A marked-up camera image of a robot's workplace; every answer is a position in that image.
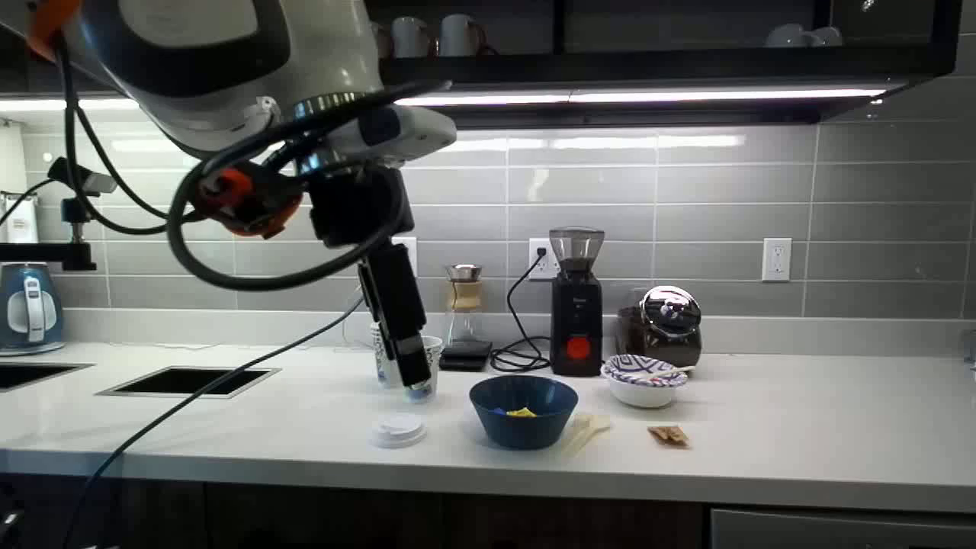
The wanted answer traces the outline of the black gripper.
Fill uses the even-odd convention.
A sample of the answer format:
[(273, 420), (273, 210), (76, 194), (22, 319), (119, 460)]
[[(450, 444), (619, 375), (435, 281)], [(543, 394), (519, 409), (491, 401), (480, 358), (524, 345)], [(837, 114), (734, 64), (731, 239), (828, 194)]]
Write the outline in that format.
[[(411, 231), (406, 184), (397, 168), (353, 164), (343, 173), (308, 179), (312, 226), (325, 248), (362, 243), (378, 230), (389, 236)], [(361, 264), (361, 288), (387, 354), (406, 378), (410, 354), (422, 345), (426, 326), (422, 291), (403, 243), (378, 243)]]

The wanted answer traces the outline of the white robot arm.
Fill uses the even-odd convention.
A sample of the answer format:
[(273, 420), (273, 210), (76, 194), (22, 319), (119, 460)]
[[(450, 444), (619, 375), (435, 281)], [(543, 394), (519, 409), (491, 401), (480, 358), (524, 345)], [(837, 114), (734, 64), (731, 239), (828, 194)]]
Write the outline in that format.
[(353, 268), (384, 363), (410, 391), (433, 383), (419, 281), (397, 240), (414, 226), (403, 168), (456, 128), (414, 104), (419, 84), (381, 80), (362, 0), (0, 0), (0, 24), (60, 74), (82, 71), (131, 97), (195, 160), (165, 223), (187, 271), (222, 291), (269, 291), (195, 259), (183, 226), (215, 219), (273, 239), (308, 209), (334, 255), (270, 288)]

